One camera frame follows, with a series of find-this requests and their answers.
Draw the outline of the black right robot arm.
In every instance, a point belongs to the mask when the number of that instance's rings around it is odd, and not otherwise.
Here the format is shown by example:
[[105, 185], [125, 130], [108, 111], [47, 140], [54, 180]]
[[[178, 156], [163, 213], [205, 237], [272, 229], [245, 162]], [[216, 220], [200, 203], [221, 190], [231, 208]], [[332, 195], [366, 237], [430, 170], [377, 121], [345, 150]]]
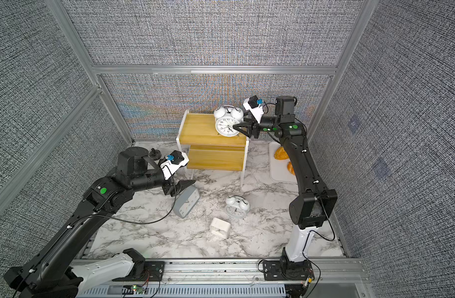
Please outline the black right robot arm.
[[275, 100], [275, 114], [264, 115], [265, 103], [257, 96], [244, 100], [244, 121], [234, 129], [246, 137], [258, 138], [266, 132], [277, 138], [292, 164], [298, 185], [298, 196], [289, 204], [289, 215], [294, 224], [290, 240], [283, 248], [279, 262], [264, 262], [265, 276], [270, 279], [294, 280], [315, 278], [307, 250], [319, 228], [329, 220], [337, 202], [337, 192], [327, 187], [315, 165], [308, 145], [308, 132], [297, 119], [294, 96], [279, 96]]

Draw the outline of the white twin-bell alarm clock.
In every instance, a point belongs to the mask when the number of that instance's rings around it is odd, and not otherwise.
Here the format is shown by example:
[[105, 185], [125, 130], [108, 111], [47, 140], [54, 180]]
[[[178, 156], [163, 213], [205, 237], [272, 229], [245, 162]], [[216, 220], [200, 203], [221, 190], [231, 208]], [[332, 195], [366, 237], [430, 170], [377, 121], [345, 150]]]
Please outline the white twin-bell alarm clock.
[[243, 121], [244, 112], [232, 105], [223, 105], [213, 112], [215, 118], [215, 129], [218, 134], [224, 137], [235, 137], [239, 132], [234, 125]]

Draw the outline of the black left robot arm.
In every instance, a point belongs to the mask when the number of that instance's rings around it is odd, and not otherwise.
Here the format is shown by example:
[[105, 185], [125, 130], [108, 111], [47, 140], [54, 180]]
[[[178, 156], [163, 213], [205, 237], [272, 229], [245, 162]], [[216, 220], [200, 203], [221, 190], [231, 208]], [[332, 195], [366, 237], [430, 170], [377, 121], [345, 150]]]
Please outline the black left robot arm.
[[124, 250], [94, 269], [77, 269], [70, 264], [95, 232], [138, 191], [160, 187], [175, 197], [194, 184], [174, 180], [174, 174], [188, 164], [188, 155], [175, 150], [159, 162], [142, 147], [129, 147], [106, 176], [84, 193], [75, 212], [49, 243], [23, 266], [11, 267], [4, 280], [20, 298], [74, 298], [84, 290], [116, 278], [140, 277], [144, 257], [134, 249]]

